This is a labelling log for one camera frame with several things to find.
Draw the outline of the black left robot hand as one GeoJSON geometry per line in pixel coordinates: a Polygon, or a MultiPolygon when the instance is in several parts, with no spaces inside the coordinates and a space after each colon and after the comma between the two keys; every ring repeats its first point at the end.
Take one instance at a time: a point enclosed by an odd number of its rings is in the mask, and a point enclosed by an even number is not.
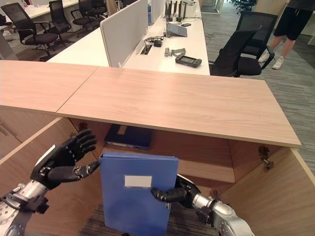
{"type": "Polygon", "coordinates": [[[99,166],[94,161],[84,166],[76,166],[85,154],[95,150],[95,135],[86,129],[54,147],[35,165],[31,179],[52,190],[62,183],[79,181],[91,175],[99,166]]]}

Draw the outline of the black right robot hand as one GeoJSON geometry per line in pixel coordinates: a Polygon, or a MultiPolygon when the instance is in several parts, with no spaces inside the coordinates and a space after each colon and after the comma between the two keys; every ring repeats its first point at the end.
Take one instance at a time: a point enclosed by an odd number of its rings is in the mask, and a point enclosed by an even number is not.
{"type": "Polygon", "coordinates": [[[200,194],[198,187],[189,179],[177,174],[175,187],[166,191],[151,188],[151,194],[160,202],[179,203],[185,208],[194,208],[193,199],[200,194]]]}

